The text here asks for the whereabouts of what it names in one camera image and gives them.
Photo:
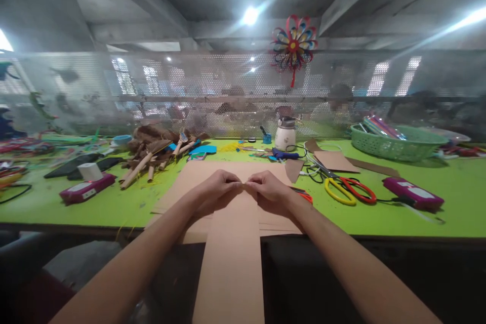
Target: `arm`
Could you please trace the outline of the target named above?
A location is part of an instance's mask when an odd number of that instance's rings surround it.
[[[120,323],[132,312],[164,256],[208,198],[216,201],[241,186],[219,170],[187,192],[161,218],[113,258],[52,319],[56,323]]]
[[[366,322],[440,323],[378,258],[270,172],[253,175],[246,184],[266,203],[281,202],[302,224]]]

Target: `green plastic basket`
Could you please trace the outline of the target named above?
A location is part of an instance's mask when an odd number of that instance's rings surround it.
[[[431,157],[437,147],[447,144],[449,140],[439,135],[417,128],[398,126],[407,140],[382,137],[365,133],[360,126],[351,126],[351,144],[360,151],[382,157],[406,162],[418,162]]]

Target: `roll of tape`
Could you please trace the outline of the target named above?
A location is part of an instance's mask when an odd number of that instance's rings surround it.
[[[82,164],[77,167],[85,181],[98,181],[103,178],[103,174],[96,163]]]

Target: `perforated metal mesh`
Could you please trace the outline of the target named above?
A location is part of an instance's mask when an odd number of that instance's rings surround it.
[[[345,138],[374,110],[397,123],[466,128],[481,135],[483,52],[316,52],[307,68],[278,73],[269,54],[47,53],[3,55],[14,63],[0,101],[29,132],[51,121],[67,133],[129,133],[140,123],[213,137],[270,133],[281,116],[299,136]],[[33,106],[30,92],[44,106]]]

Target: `blue paper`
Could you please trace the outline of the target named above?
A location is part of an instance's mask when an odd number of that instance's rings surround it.
[[[173,150],[176,150],[176,148],[177,148],[177,144],[172,143],[172,144],[168,145],[167,147],[165,147],[164,149],[173,151]]]
[[[216,153],[216,146],[199,146],[192,151],[189,152],[189,154],[194,154],[194,153]]]

